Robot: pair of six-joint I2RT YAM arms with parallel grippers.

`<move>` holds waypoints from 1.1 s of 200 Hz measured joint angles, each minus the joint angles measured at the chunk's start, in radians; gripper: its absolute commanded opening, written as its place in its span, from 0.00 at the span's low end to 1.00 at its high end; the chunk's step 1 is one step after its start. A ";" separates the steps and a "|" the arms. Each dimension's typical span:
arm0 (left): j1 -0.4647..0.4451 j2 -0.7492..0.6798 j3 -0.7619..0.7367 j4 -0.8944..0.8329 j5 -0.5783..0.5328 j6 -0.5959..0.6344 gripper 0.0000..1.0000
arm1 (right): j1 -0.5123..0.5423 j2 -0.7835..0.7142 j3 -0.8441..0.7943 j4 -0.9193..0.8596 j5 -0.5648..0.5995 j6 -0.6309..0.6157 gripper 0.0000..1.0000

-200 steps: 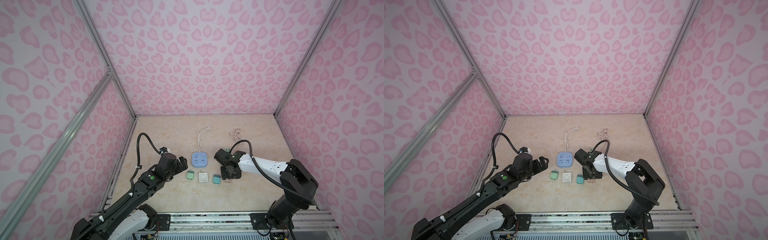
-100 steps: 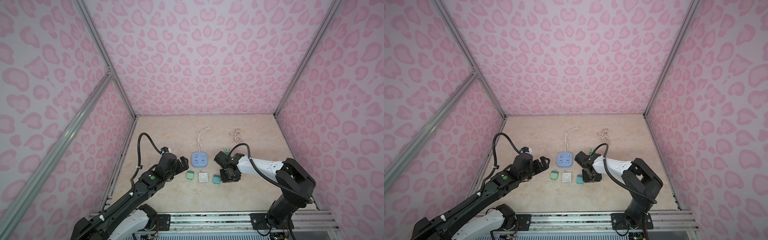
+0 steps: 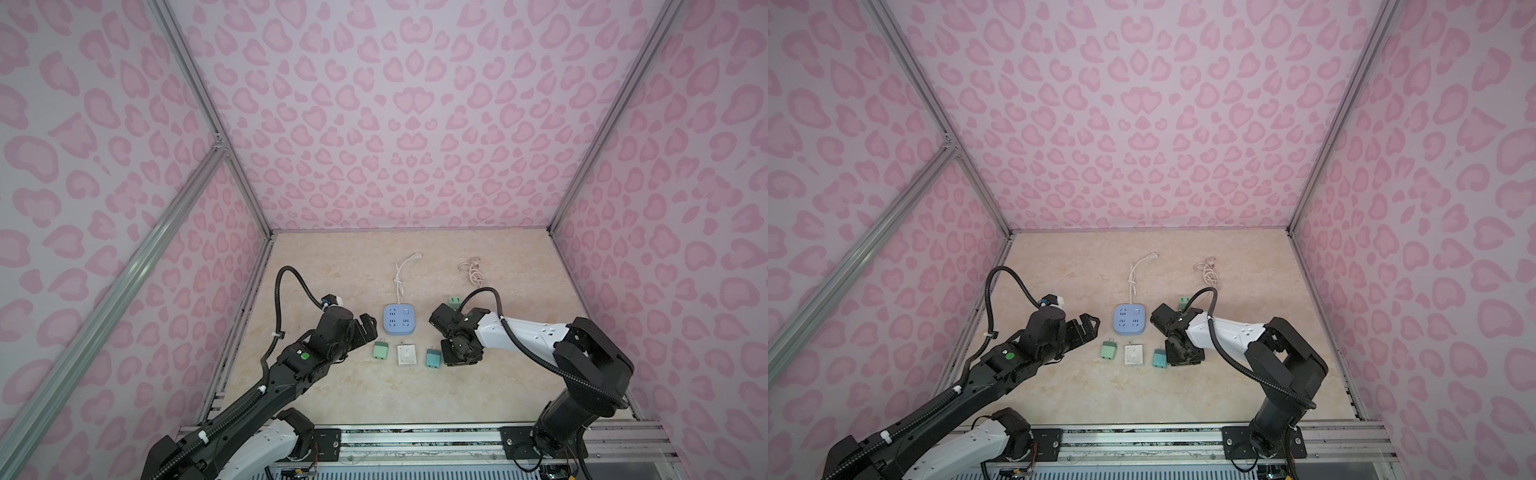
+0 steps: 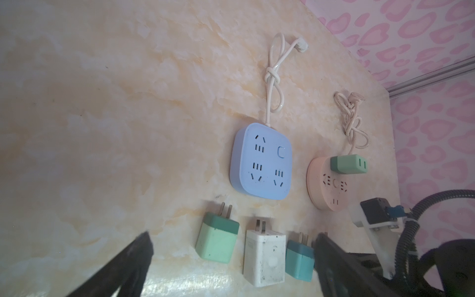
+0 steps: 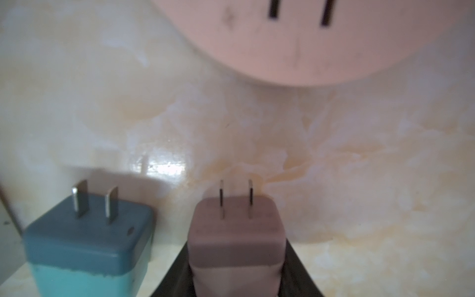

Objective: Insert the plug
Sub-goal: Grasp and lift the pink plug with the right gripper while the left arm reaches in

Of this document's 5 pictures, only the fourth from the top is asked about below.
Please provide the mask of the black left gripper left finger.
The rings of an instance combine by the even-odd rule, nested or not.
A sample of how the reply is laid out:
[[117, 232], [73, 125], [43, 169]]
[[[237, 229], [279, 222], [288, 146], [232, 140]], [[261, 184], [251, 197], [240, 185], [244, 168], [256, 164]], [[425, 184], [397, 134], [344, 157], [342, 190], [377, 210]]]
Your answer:
[[139, 297], [152, 262], [149, 233], [141, 233], [85, 283], [69, 293], [71, 297]]

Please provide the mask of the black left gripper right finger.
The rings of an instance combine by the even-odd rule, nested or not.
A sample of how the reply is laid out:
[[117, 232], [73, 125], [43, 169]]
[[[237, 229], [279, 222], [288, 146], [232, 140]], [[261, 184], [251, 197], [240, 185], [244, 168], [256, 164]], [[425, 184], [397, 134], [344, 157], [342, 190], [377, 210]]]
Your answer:
[[315, 270], [325, 297], [392, 297], [393, 291], [326, 234], [314, 242]]

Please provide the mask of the teal plug adapter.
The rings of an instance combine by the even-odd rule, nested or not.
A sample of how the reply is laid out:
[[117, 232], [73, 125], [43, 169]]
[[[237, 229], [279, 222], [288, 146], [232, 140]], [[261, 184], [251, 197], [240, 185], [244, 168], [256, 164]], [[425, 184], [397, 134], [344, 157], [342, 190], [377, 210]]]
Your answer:
[[297, 241], [289, 240], [286, 249], [285, 272], [293, 278], [305, 282], [312, 281], [315, 256], [308, 245], [308, 235], [299, 234]]

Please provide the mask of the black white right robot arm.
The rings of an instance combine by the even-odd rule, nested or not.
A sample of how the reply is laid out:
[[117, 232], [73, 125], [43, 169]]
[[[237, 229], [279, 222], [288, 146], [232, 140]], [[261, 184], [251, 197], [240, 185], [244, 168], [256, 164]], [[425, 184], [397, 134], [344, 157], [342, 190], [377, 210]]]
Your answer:
[[453, 240], [475, 237], [475, 189], [407, 189], [401, 192], [403, 231], [395, 248], [392, 282], [405, 295], [441, 295], [442, 281], [432, 267], [418, 272], [418, 262], [431, 249]]

